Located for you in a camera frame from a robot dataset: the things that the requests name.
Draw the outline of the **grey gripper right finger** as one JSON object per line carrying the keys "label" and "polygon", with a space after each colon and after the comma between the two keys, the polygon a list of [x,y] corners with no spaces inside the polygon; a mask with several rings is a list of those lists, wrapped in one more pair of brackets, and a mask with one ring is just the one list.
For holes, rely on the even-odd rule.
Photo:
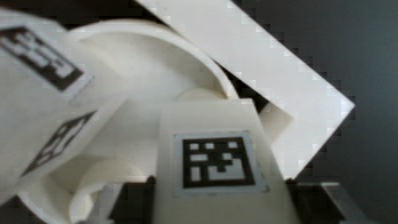
{"label": "grey gripper right finger", "polygon": [[301,224],[381,224],[365,214],[338,182],[287,180]]}

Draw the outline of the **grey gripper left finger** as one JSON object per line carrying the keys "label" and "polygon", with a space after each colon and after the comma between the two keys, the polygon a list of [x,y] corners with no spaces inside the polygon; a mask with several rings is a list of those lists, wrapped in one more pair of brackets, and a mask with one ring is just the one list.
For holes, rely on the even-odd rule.
{"label": "grey gripper left finger", "polygon": [[153,224],[157,178],[107,184],[89,216],[77,224]]}

